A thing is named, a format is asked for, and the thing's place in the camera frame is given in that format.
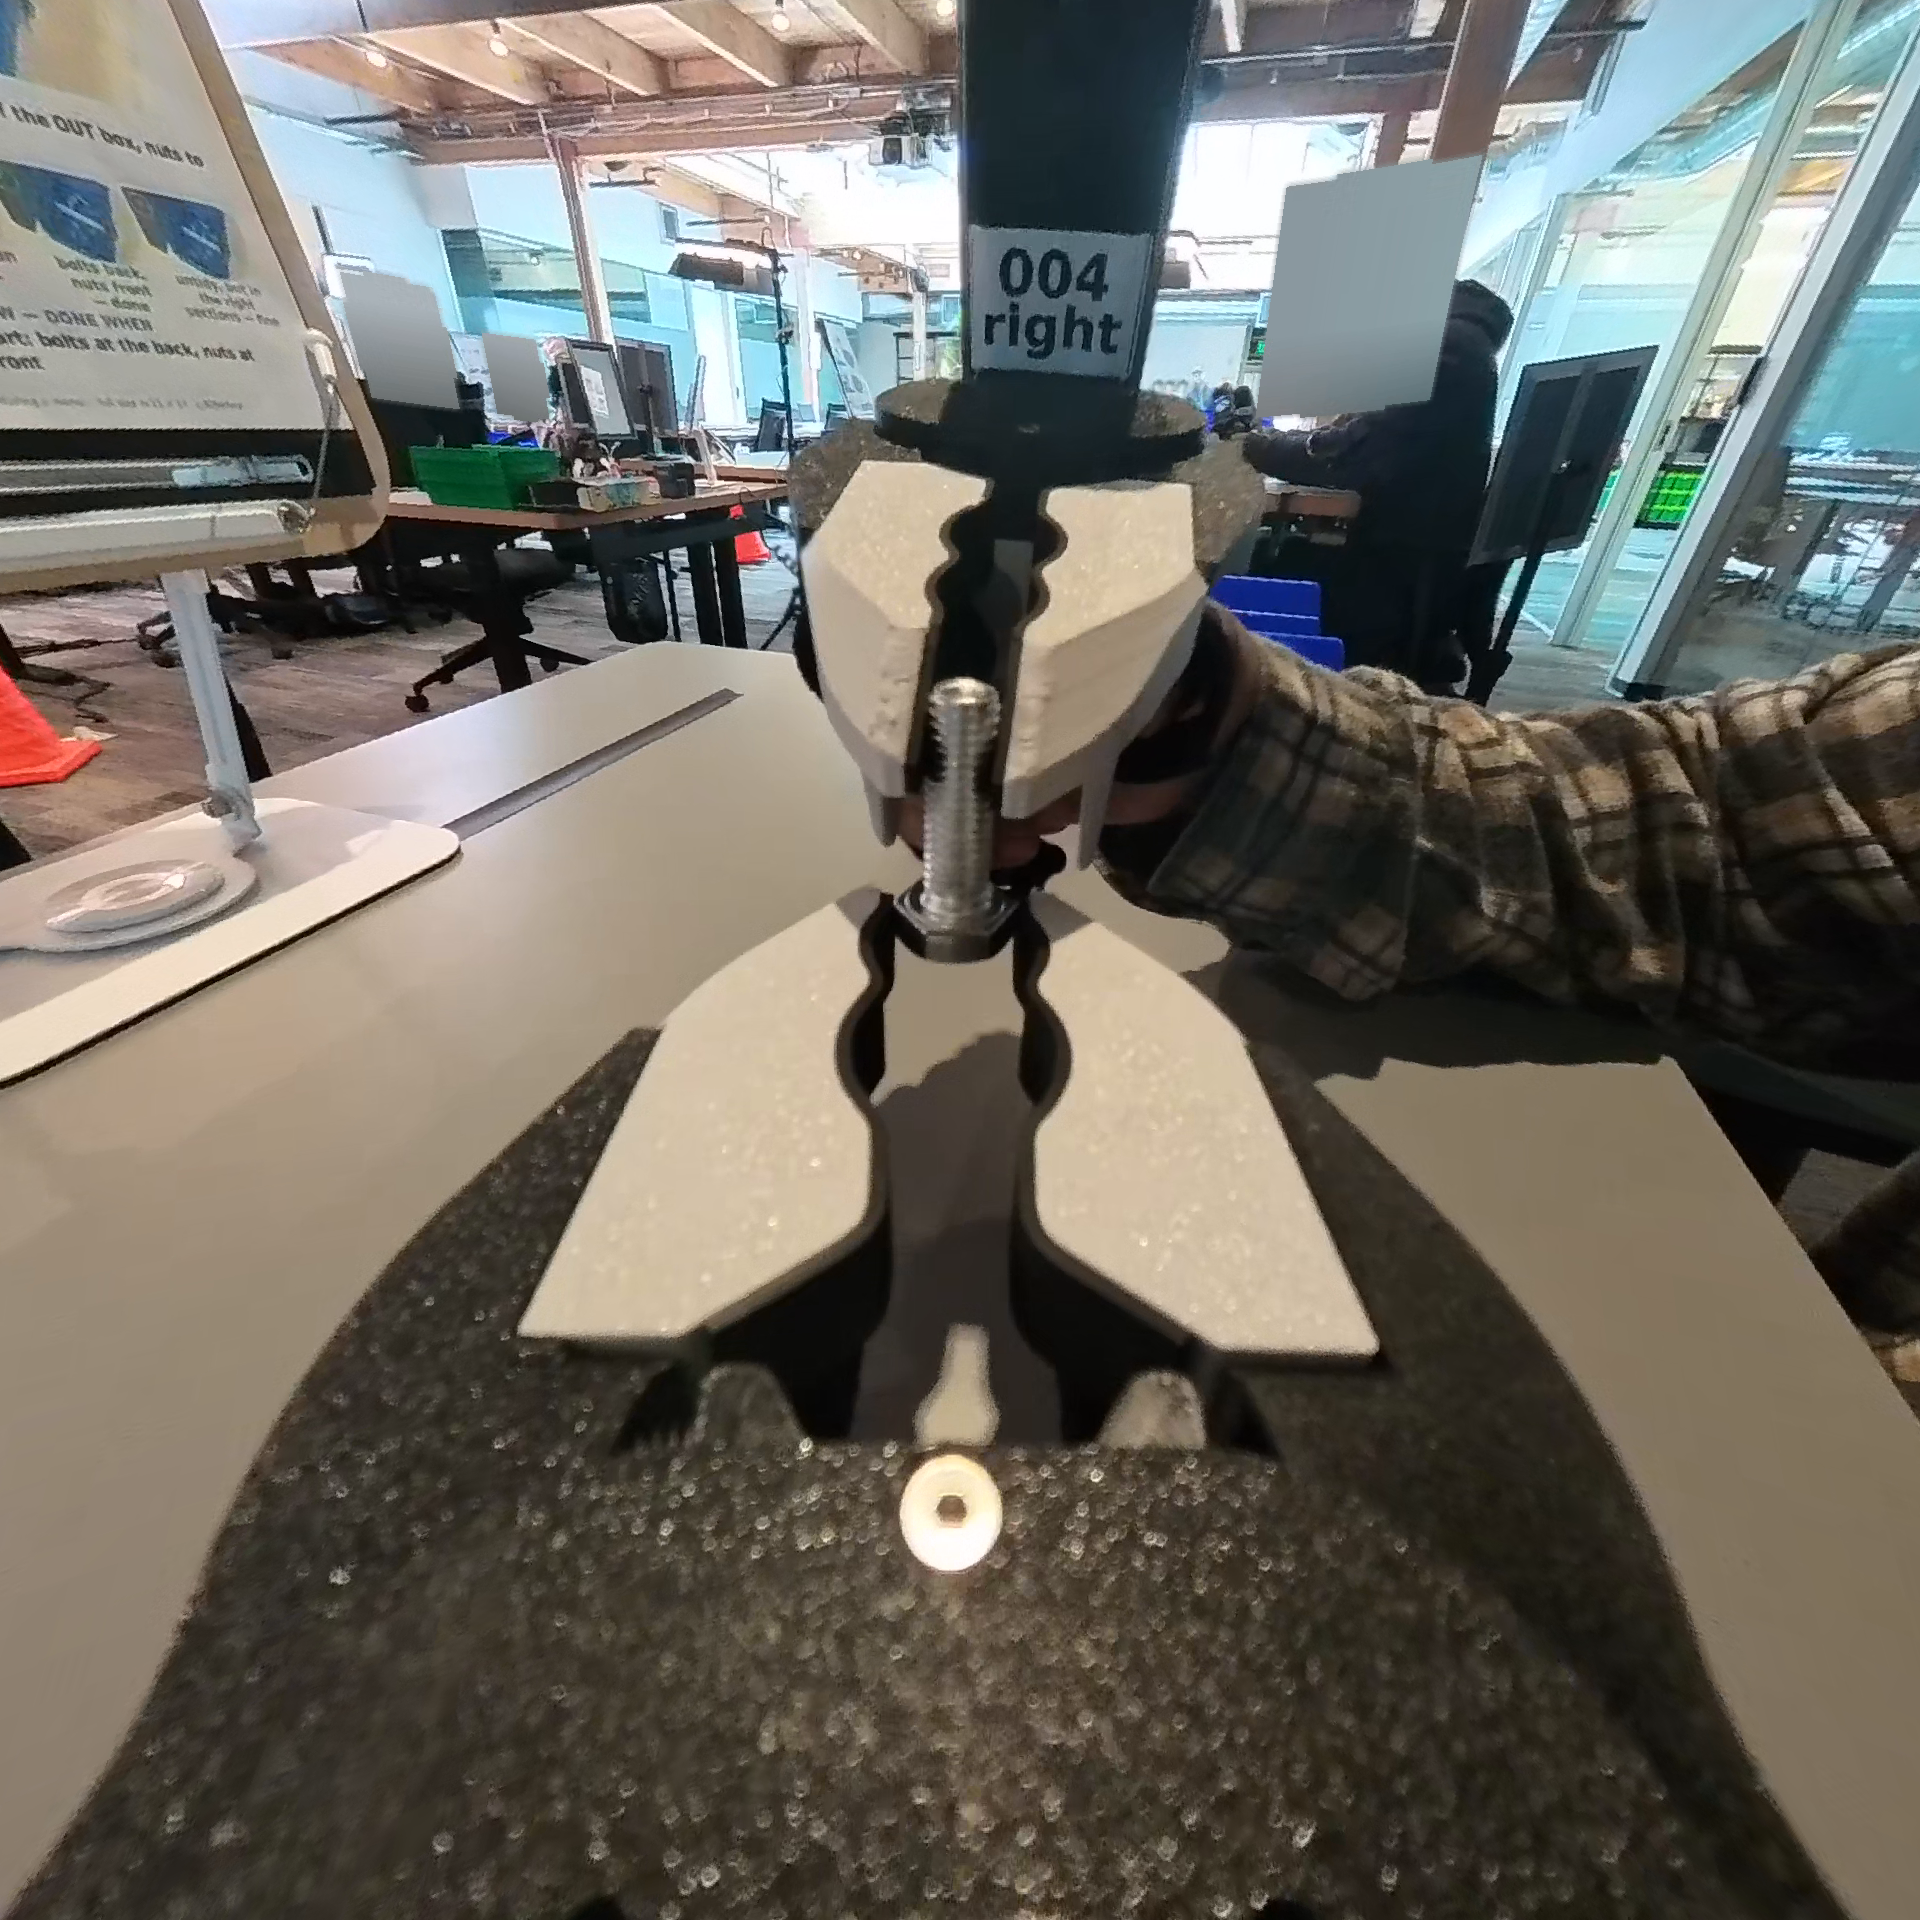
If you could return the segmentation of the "person's right hand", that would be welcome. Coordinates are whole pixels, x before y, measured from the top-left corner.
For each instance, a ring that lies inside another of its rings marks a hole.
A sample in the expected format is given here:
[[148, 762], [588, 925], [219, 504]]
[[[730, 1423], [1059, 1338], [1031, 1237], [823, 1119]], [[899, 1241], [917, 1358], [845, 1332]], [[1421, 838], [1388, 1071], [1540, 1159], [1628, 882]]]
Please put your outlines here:
[[1207, 599], [1187, 668], [1116, 759], [1103, 836], [1168, 825], [1202, 797], [1244, 717], [1246, 642], [1240, 624]]

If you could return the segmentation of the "black computer monitor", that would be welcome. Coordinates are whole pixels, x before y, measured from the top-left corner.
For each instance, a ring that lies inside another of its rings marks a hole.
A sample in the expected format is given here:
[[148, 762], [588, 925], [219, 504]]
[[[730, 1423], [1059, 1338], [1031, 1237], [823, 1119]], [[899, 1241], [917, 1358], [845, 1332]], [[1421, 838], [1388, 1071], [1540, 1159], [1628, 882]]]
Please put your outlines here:
[[631, 431], [658, 454], [678, 444], [682, 408], [669, 350], [658, 343], [614, 343], [614, 360]]

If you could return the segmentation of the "green plastic bins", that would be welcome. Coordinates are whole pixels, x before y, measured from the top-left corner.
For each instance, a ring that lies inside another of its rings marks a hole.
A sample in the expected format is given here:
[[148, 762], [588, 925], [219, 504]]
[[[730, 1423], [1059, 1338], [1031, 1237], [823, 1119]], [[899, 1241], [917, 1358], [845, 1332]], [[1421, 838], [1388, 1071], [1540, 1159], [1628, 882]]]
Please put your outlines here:
[[478, 512], [531, 509], [542, 486], [565, 477], [559, 456], [542, 446], [412, 446], [407, 464], [432, 504]]

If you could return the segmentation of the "white document stand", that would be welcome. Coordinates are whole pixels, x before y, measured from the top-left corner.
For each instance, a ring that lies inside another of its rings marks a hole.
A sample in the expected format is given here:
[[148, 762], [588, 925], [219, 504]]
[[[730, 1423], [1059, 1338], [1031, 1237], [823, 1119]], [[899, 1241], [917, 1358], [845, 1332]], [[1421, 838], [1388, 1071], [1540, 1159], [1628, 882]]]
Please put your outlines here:
[[454, 832], [309, 799], [259, 799], [212, 577], [370, 540], [391, 471], [298, 229], [202, 5], [175, 8], [301, 305], [317, 431], [115, 429], [5, 438], [5, 596], [156, 580], [198, 719], [206, 794], [2, 885], [2, 1078], [23, 1081], [418, 880]]

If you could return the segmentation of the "monitor showing white page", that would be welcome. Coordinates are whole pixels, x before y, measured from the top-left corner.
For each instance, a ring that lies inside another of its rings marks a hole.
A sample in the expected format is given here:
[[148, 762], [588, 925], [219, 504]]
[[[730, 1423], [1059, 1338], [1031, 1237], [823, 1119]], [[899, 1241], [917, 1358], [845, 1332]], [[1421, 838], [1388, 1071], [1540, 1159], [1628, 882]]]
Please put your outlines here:
[[602, 444], [632, 438], [635, 425], [618, 351], [605, 343], [563, 340], [557, 373], [572, 421]]

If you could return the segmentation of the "printed instruction sheet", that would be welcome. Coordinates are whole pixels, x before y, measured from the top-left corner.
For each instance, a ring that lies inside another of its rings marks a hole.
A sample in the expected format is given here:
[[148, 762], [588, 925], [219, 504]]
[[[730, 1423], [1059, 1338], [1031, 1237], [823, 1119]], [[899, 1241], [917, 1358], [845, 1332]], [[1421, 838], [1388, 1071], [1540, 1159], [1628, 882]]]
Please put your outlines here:
[[317, 431], [304, 335], [175, 8], [5, 1], [5, 438]]

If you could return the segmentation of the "black tripod light stand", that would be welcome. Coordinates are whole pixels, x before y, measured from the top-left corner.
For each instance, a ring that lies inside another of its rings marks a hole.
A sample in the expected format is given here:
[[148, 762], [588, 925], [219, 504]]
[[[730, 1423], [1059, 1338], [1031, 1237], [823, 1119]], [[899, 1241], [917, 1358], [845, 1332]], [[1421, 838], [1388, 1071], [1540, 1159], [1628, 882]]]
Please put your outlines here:
[[[678, 402], [682, 428], [699, 440], [696, 460], [766, 469], [799, 444], [796, 408], [796, 328], [787, 292], [788, 257], [764, 240], [683, 246], [669, 272], [688, 286], [694, 373]], [[778, 354], [778, 396], [754, 396], [750, 346]]]

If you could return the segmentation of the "wooden desk with black legs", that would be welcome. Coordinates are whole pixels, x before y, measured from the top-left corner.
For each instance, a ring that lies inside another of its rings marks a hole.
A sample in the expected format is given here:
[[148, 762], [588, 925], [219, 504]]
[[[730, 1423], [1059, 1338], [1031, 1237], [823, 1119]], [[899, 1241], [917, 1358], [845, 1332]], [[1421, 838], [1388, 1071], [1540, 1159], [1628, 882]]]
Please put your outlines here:
[[478, 512], [439, 506], [416, 489], [389, 498], [376, 550], [391, 565], [432, 560], [475, 543], [515, 543], [522, 536], [580, 534], [597, 568], [619, 560], [688, 558], [694, 632], [702, 645], [748, 649], [740, 565], [733, 536], [764, 528], [770, 509], [788, 500], [783, 471], [738, 469], [727, 482], [702, 484], [693, 496], [655, 496], [626, 506], [567, 512], [531, 506]]

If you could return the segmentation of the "blue parts bin with divider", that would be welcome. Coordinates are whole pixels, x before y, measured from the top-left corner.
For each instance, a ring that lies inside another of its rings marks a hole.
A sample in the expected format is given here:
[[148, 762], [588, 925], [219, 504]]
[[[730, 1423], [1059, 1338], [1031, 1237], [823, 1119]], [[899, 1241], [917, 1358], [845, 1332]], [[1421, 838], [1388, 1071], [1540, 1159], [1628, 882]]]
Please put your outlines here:
[[1323, 589], [1315, 580], [1223, 574], [1212, 583], [1208, 599], [1231, 613], [1248, 632], [1303, 661], [1332, 672], [1348, 663], [1343, 640], [1323, 625]]

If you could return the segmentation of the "person's right forearm plaid sleeve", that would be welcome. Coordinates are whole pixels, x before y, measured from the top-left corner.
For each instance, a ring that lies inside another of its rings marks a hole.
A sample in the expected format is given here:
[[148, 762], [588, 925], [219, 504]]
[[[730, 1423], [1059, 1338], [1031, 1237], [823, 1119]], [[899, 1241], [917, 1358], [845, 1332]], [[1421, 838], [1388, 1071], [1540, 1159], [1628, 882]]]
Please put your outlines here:
[[1496, 976], [1915, 1081], [1912, 646], [1547, 713], [1336, 674], [1251, 632], [1244, 658], [1202, 797], [1099, 841], [1140, 902], [1343, 1000]]

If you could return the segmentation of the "silver hex bolt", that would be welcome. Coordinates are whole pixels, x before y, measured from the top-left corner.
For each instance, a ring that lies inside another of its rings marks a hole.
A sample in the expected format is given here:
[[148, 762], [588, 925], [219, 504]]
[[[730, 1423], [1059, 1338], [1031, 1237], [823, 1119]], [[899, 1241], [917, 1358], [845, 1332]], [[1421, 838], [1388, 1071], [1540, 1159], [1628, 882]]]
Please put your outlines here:
[[991, 874], [991, 753], [999, 693], [982, 679], [942, 679], [928, 694], [939, 752], [920, 805], [920, 877], [893, 900], [909, 948], [934, 964], [973, 964], [1004, 946], [1018, 897]]

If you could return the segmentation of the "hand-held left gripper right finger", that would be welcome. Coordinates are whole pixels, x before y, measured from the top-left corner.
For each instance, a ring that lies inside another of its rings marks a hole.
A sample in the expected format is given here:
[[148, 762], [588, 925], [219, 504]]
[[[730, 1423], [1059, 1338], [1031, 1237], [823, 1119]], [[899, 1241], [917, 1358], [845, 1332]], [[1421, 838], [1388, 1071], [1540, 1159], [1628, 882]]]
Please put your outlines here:
[[1028, 1101], [1015, 1260], [1036, 1338], [1366, 1365], [1380, 1338], [1239, 1029], [1053, 895], [1015, 937]]

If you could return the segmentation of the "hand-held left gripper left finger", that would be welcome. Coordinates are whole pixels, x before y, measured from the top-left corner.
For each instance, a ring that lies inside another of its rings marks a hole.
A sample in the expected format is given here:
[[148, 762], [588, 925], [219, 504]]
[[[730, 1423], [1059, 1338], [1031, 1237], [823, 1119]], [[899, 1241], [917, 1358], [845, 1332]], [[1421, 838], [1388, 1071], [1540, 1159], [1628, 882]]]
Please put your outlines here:
[[875, 1090], [893, 900], [859, 886], [662, 1022], [518, 1337], [678, 1358], [850, 1358], [888, 1302]]

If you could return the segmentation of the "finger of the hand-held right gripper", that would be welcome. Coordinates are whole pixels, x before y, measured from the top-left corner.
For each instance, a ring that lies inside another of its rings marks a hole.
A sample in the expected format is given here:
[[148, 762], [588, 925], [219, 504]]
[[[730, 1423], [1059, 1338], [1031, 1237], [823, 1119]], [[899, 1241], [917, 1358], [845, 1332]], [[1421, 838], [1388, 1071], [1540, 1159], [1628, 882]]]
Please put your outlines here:
[[948, 533], [988, 492], [938, 464], [862, 464], [802, 550], [818, 690], [879, 841], [920, 767]]
[[1059, 543], [1018, 637], [999, 809], [1036, 822], [1075, 799], [1071, 861], [1086, 868], [1120, 752], [1187, 670], [1207, 589], [1188, 486], [1056, 486], [1039, 514]]

